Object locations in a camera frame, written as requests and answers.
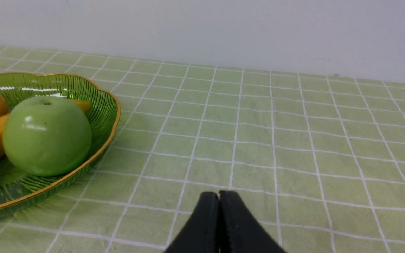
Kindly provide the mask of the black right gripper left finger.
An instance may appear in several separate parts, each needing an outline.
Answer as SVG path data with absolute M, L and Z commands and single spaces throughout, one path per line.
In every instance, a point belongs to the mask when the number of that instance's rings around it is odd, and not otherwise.
M 218 253 L 217 238 L 220 200 L 214 192 L 204 191 L 196 207 L 166 253 Z

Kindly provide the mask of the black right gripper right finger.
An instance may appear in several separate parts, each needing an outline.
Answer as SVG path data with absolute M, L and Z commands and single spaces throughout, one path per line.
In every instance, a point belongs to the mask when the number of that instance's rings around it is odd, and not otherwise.
M 284 253 L 252 215 L 236 191 L 222 190 L 219 208 L 220 253 Z

